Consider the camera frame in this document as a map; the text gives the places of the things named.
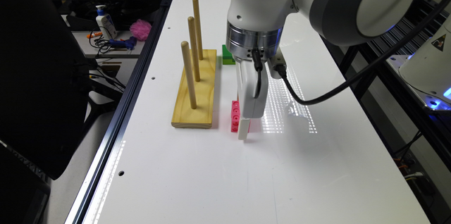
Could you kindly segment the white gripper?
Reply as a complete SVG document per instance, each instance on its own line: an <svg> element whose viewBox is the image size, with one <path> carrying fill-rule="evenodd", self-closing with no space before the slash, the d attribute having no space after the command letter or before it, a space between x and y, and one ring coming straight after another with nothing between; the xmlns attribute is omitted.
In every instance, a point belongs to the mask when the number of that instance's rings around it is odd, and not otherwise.
<svg viewBox="0 0 451 224"><path fill-rule="evenodd" d="M246 140L251 122L249 118L261 118L264 114L269 86L268 73L275 80L281 79L276 68L286 68L286 62L280 48L275 56L262 61L263 69L260 73L255 69L252 58L235 60L240 115L244 117L240 118L237 136L240 140Z"/></svg>

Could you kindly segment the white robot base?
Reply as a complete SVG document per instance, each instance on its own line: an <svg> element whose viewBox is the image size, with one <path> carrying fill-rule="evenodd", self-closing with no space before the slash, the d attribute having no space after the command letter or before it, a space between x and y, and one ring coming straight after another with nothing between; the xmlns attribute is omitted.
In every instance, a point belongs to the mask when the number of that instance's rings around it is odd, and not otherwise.
<svg viewBox="0 0 451 224"><path fill-rule="evenodd" d="M450 19L412 55L393 55L387 62L420 104L450 112Z"/></svg>

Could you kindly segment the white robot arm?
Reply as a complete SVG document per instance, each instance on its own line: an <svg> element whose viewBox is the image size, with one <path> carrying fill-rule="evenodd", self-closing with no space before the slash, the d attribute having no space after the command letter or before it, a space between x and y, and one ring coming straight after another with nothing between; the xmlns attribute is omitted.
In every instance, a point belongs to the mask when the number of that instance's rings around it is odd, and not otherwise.
<svg viewBox="0 0 451 224"><path fill-rule="evenodd" d="M240 110L233 115L238 137L264 114L270 78L285 79L279 44L285 19L301 13L330 43L354 46L377 38L398 23L413 0L231 0L226 47L236 61Z"/></svg>

